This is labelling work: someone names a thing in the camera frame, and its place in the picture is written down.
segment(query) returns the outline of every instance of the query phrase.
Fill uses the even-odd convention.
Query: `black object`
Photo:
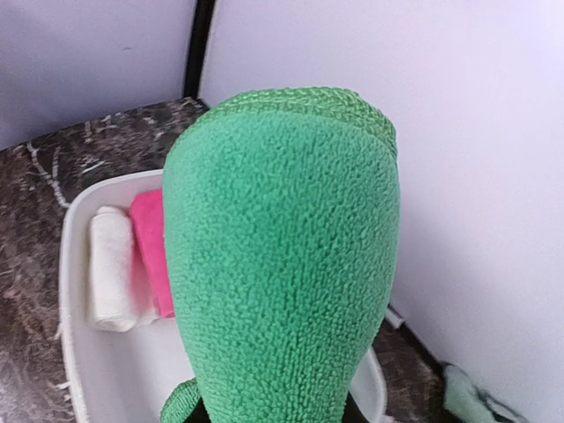
[[[197,0],[184,74],[184,97],[197,99],[215,0]]]
[[[184,423],[212,423],[208,412],[205,410],[202,398],[197,402],[196,408],[190,416],[184,420]],[[350,392],[346,397],[345,414],[343,414],[342,423],[368,423],[368,420],[364,418],[359,407],[354,402]]]

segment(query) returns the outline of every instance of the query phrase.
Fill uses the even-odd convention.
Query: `black vertical gap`
[[[205,48],[212,25],[215,0],[197,0],[184,74],[184,97],[197,99],[204,68]]]

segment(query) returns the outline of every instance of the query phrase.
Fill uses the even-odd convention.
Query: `green fuzzy sock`
[[[396,265],[391,123],[346,90],[243,94],[179,137],[163,193],[176,320],[211,421],[340,422]]]

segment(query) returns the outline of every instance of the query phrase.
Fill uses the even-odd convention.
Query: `white plastic bin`
[[[162,171],[99,182],[70,205],[63,224],[59,298],[63,356],[78,423],[156,423],[167,396],[194,376],[174,319],[126,333],[86,323],[88,224],[102,205],[129,208],[137,194],[160,189]],[[352,380],[351,394],[371,423],[379,423],[386,387],[370,349]]]

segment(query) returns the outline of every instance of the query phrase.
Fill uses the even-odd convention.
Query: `white container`
[[[162,171],[128,174],[82,192],[64,218],[59,266],[63,356],[78,423],[156,423],[168,395],[194,377],[174,319],[126,333],[94,330],[86,321],[88,225],[102,205],[127,209],[137,194],[162,187]],[[370,349],[351,394],[367,420],[386,405],[382,370]]]

